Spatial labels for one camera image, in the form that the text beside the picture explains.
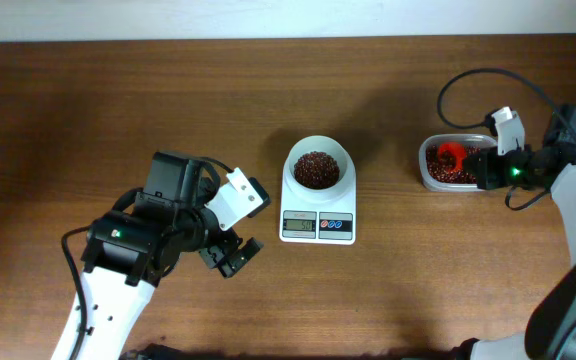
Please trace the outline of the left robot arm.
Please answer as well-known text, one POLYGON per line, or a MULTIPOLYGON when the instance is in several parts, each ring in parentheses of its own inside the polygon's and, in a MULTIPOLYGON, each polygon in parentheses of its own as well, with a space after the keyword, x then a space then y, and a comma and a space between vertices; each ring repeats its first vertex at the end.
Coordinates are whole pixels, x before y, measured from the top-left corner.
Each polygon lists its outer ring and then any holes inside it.
POLYGON ((154 154, 144 186, 124 193, 103 216, 81 228, 86 246, 76 267, 61 239, 76 289, 56 359, 117 359, 160 281, 185 253, 231 278, 263 247, 234 225, 270 203, 254 177, 209 157, 154 154))

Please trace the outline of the orange measuring scoop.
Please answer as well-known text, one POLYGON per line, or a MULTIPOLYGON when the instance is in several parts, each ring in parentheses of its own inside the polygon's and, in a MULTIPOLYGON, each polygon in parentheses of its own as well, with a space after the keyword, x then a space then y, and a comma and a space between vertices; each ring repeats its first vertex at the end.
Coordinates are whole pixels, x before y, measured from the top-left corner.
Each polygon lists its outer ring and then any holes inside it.
POLYGON ((452 158, 454 160, 454 166, 451 169, 451 172, 458 172, 463 170, 463 162, 468 157, 468 152, 460 143, 447 142, 438 147, 437 156, 439 158, 452 158))

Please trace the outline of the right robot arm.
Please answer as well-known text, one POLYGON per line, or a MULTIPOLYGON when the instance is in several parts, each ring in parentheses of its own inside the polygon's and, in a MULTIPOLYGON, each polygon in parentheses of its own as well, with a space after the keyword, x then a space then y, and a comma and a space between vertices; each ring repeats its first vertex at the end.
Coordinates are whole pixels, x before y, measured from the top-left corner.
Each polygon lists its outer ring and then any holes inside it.
POLYGON ((484 124, 497 144, 464 159, 478 188, 536 189, 556 204, 564 224, 571 269, 533 311, 524 332, 499 340, 470 339, 457 359, 576 359, 576 105, 552 115, 541 149, 525 143, 516 111, 504 107, 484 124))

